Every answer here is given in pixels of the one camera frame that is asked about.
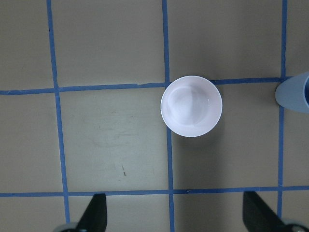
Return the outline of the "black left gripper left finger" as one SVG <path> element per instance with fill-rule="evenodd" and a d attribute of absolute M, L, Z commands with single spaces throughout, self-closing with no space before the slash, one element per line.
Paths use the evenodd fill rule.
<path fill-rule="evenodd" d="M 95 194 L 81 219 L 76 231 L 78 232 L 104 232 L 107 228 L 107 203 L 106 194 Z"/>

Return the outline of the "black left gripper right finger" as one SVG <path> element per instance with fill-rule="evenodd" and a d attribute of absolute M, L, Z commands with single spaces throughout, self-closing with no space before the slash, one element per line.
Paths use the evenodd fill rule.
<path fill-rule="evenodd" d="M 255 191 L 243 193 L 242 220 L 249 232 L 281 232 L 285 227 Z"/>

